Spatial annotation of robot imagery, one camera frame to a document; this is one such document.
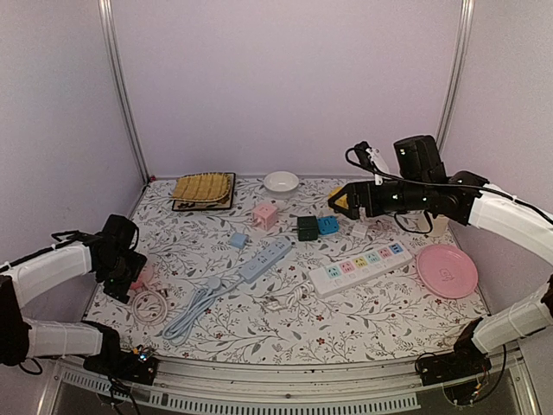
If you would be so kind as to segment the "yellow cube plug adapter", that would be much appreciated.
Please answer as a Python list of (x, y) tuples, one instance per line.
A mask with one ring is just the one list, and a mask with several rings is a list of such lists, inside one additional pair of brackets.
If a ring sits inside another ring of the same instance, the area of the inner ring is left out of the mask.
[[(328, 198), (331, 199), (333, 198), (336, 194), (338, 194), (340, 191), (342, 190), (342, 187), (337, 187), (337, 188), (334, 188), (328, 195)], [(335, 201), (334, 201), (334, 204), (340, 208), (343, 208), (343, 209), (348, 209), (349, 206), (348, 206), (348, 202), (347, 202), (347, 195), (346, 193), (343, 193), (340, 198), (337, 198)]]

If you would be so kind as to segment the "pink round power strip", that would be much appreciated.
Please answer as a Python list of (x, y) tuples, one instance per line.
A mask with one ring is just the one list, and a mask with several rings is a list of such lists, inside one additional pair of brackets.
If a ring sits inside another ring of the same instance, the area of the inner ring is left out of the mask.
[(132, 290), (138, 290), (150, 284), (154, 277), (154, 268), (152, 264), (147, 264), (140, 272), (137, 280), (130, 285)]

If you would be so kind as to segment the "light blue cube adapter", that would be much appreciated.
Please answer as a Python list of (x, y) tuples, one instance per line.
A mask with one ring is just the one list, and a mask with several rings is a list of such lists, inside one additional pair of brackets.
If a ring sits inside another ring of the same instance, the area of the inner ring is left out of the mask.
[(320, 235), (330, 235), (340, 230), (340, 224), (335, 216), (324, 216), (317, 219)]

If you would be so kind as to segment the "dark green cube socket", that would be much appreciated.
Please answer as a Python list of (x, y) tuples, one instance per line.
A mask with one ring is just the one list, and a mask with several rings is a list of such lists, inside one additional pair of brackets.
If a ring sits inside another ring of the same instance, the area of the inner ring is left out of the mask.
[(313, 241), (319, 237), (318, 220), (315, 216), (298, 216), (296, 231), (299, 241)]

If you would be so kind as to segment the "white long power strip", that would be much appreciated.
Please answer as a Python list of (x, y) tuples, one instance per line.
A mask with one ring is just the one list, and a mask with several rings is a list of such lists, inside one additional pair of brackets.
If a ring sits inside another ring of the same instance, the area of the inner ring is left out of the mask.
[(392, 241), (312, 270), (308, 277), (316, 295), (325, 298), (401, 269), (413, 259), (402, 243)]

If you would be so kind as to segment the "pink cube plug adapter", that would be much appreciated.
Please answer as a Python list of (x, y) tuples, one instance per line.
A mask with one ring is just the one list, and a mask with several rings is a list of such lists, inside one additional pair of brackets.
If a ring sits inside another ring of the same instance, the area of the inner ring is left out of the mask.
[(253, 225), (269, 231), (277, 222), (277, 207), (273, 204), (260, 203), (252, 210)]

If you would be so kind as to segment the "light blue charger plug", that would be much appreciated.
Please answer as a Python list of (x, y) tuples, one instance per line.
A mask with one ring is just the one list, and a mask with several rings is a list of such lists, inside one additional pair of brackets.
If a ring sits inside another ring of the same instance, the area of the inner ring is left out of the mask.
[(244, 249), (246, 244), (249, 242), (249, 236), (244, 233), (234, 233), (230, 239), (229, 244), (238, 249)]

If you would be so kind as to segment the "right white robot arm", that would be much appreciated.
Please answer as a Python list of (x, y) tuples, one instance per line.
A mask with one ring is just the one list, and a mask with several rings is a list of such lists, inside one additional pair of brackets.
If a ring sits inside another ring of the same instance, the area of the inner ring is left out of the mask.
[[(384, 214), (423, 211), (442, 215), (463, 226), (495, 233), (547, 263), (552, 261), (552, 218), (537, 207), (507, 194), (486, 178), (468, 171), (447, 174), (435, 139), (407, 137), (394, 144), (399, 174), (386, 172), (379, 152), (367, 142), (350, 149), (352, 163), (372, 180), (344, 185), (328, 199), (333, 211), (357, 220)], [(480, 355), (533, 335), (552, 324), (552, 283), (509, 308), (469, 323), (454, 344), (447, 370), (464, 377), (480, 363)]]

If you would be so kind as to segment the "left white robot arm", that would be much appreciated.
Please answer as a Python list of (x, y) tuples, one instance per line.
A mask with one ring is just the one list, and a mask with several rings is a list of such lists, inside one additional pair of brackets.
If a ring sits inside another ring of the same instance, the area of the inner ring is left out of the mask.
[(112, 214), (95, 234), (53, 234), (54, 244), (1, 267), (1, 362), (14, 367), (39, 357), (83, 356), (92, 369), (120, 375), (129, 366), (116, 330), (95, 322), (41, 322), (22, 315), (38, 296), (92, 274), (103, 292), (128, 303), (147, 258), (137, 251), (139, 228)]

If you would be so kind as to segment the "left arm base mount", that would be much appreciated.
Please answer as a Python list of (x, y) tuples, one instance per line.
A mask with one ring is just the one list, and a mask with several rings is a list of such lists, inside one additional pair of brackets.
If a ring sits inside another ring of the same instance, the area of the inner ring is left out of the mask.
[(152, 386), (159, 366), (155, 351), (154, 348), (143, 345), (130, 351), (119, 347), (102, 347), (99, 354), (84, 359), (83, 368), (114, 380)]

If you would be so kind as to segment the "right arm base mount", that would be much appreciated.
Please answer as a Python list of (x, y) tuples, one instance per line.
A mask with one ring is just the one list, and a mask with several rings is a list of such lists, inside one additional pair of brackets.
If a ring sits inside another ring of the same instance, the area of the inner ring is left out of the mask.
[(491, 369), (492, 363), (485, 354), (468, 349), (444, 354), (426, 352), (415, 361), (415, 371), (424, 386), (444, 386), (451, 382), (443, 392), (446, 399), (457, 406), (472, 405), (477, 401)]

